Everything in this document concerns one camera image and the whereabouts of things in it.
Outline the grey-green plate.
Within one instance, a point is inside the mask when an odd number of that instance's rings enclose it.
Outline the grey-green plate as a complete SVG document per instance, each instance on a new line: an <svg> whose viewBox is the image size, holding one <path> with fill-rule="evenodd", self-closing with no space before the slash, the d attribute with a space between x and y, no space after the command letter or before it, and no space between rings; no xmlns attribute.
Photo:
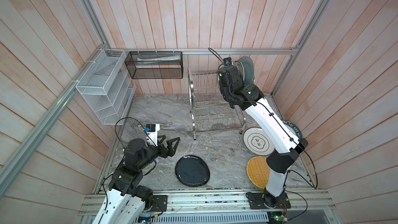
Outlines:
<svg viewBox="0 0 398 224"><path fill-rule="evenodd" d="M244 85L252 85L255 80L255 65L253 60L248 56L239 58L238 62L241 64L243 69L243 81Z"/></svg>

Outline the dark blue oval plate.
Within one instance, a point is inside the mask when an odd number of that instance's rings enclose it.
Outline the dark blue oval plate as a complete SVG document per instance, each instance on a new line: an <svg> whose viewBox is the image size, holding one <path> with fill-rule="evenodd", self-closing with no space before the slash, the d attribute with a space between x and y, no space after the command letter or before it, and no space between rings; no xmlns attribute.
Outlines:
<svg viewBox="0 0 398 224"><path fill-rule="evenodd" d="M195 155L185 155L176 163L175 175L183 185L199 187L209 182L210 170L202 158Z"/></svg>

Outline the orange sunburst plate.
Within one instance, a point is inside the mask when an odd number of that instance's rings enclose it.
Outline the orange sunburst plate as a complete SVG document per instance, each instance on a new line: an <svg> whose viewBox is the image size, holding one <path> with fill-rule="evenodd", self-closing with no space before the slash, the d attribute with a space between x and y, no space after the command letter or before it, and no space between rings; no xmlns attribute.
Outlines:
<svg viewBox="0 0 398 224"><path fill-rule="evenodd" d="M244 69L243 64L240 61L234 61L234 66L237 67L240 77L242 78L242 80L244 80L244 78L245 78L245 69Z"/></svg>

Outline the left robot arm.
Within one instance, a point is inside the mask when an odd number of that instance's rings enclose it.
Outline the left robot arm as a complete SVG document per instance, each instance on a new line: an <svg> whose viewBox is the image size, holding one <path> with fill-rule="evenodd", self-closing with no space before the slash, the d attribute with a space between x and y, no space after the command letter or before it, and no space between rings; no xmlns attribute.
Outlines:
<svg viewBox="0 0 398 224"><path fill-rule="evenodd" d="M156 158L172 157L180 142L173 138L163 144L161 136L158 146L148 145L143 139L133 139L124 150L124 158L111 176L104 202L98 211L94 224L132 224L146 209L152 207L153 191L140 182L143 169Z"/></svg>

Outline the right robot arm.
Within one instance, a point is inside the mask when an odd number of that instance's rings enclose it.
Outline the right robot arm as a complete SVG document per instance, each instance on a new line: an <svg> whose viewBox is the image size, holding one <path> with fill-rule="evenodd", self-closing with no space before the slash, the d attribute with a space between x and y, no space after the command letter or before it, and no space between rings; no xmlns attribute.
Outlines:
<svg viewBox="0 0 398 224"><path fill-rule="evenodd" d="M226 65L219 68L218 77L224 100L232 108L239 106L248 113L275 147L266 159L270 172L263 192L264 205L275 208L278 198L285 192L288 170L308 146L308 141L298 138L286 127L256 85L244 85L244 79L236 66Z"/></svg>

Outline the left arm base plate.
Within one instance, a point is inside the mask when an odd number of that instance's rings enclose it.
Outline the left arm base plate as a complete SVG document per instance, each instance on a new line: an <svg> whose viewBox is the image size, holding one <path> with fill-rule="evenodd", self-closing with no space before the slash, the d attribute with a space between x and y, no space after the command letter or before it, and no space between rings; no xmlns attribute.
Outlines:
<svg viewBox="0 0 398 224"><path fill-rule="evenodd" d="M151 195L145 200L145 211L165 212L167 210L167 195Z"/></svg>

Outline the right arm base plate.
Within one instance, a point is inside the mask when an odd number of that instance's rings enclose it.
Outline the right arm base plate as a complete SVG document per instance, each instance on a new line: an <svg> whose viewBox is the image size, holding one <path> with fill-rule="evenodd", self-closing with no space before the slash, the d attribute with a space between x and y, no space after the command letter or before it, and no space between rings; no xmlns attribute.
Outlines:
<svg viewBox="0 0 398 224"><path fill-rule="evenodd" d="M245 196L249 201L250 209L291 208L286 192L283 192L279 197L275 197L267 191L262 193L247 192Z"/></svg>

